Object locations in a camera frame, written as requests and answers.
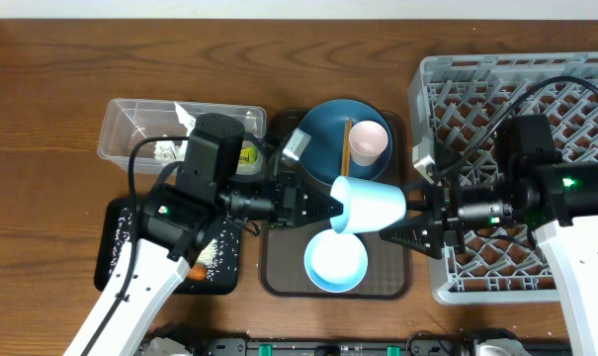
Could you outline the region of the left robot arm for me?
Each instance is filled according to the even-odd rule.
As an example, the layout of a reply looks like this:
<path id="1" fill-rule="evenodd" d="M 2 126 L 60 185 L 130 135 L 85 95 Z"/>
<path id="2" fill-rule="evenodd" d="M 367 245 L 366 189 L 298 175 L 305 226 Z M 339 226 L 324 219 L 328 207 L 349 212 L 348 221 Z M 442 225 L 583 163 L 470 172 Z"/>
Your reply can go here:
<path id="1" fill-rule="evenodd" d="M 253 221 L 294 228 L 342 214 L 342 204 L 292 172 L 267 182 L 179 179 L 131 202 L 129 239 L 96 305 L 68 346 L 69 355 L 131 355 L 157 312 L 186 279 L 214 226 Z"/>

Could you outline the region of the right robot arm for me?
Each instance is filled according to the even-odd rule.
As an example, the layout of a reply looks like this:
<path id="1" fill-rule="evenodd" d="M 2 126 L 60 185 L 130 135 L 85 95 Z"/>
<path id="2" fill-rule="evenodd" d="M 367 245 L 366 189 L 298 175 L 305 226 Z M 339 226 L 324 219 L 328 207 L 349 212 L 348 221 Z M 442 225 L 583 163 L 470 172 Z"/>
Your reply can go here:
<path id="1" fill-rule="evenodd" d="M 524 225 L 544 254 L 575 355 L 598 355 L 598 163 L 533 165 L 508 181 L 423 189 L 413 218 L 380 230 L 381 239 L 439 259 L 464 233 Z"/>

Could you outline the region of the pink cup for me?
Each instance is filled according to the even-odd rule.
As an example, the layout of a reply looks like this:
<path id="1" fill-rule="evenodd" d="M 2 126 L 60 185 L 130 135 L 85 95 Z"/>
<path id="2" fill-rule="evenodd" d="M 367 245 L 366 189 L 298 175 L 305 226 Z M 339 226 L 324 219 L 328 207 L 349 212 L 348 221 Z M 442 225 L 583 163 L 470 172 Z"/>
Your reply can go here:
<path id="1" fill-rule="evenodd" d="M 373 121 L 361 121 L 349 133 L 351 158 L 360 166 L 370 166 L 385 151 L 388 134 L 385 128 Z"/>

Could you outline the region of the light blue rice bowl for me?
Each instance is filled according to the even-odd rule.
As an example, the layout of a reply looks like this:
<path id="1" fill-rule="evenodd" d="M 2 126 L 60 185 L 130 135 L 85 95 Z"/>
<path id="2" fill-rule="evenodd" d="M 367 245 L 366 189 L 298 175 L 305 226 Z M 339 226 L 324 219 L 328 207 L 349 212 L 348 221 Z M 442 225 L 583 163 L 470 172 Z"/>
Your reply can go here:
<path id="1" fill-rule="evenodd" d="M 369 255 L 362 240 L 351 233 L 327 229 L 307 244 L 303 265 L 308 279 L 327 293 L 346 293 L 365 278 Z"/>

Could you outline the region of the foil snack wrapper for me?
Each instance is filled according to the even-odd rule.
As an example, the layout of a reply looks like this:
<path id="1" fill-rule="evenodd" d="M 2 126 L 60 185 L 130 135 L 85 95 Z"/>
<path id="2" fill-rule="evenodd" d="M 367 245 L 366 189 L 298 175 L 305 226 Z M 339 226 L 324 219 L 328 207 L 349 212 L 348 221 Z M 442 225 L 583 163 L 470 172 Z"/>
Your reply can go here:
<path id="1" fill-rule="evenodd" d="M 258 160 L 258 148 L 250 142 L 242 145 L 239 154 L 238 167 L 245 168 L 254 165 Z"/>

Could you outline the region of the small white tissue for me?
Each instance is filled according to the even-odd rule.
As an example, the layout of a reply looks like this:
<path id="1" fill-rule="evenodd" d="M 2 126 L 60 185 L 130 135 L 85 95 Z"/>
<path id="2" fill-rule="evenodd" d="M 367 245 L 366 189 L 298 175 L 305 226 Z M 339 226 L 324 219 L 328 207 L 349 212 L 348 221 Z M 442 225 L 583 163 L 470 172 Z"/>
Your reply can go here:
<path id="1" fill-rule="evenodd" d="M 154 158 L 161 161 L 181 161 L 187 150 L 186 141 L 162 140 L 154 147 Z"/>

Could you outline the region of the orange carrot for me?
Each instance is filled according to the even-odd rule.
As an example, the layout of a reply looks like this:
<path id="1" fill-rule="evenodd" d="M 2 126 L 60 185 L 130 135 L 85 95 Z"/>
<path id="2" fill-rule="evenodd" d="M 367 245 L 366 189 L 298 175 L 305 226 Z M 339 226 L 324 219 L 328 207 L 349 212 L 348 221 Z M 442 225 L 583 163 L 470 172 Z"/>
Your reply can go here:
<path id="1" fill-rule="evenodd" d="M 207 277 L 207 274 L 208 270 L 204 265 L 196 264 L 187 274 L 187 278 L 193 281 L 204 281 Z"/>

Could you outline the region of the light blue cup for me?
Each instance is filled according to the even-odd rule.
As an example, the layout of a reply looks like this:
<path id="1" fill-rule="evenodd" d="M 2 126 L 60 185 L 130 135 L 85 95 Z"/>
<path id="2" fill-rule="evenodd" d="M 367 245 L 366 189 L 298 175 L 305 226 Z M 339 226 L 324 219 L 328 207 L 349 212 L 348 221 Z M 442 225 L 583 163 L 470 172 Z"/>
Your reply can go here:
<path id="1" fill-rule="evenodd" d="M 331 186 L 330 196 L 343 206 L 343 213 L 330 219 L 337 233 L 379 231 L 406 214 L 403 192 L 379 182 L 339 176 Z"/>

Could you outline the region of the large white tissue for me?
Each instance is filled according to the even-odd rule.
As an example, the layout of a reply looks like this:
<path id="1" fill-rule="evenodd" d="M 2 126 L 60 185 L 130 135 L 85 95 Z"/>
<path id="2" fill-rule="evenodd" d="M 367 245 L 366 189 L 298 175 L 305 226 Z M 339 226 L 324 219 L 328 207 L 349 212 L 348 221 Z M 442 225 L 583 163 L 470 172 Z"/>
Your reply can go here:
<path id="1" fill-rule="evenodd" d="M 187 134 L 195 128 L 196 118 L 189 114 L 178 102 L 174 103 L 176 116 L 180 124 L 187 129 Z"/>

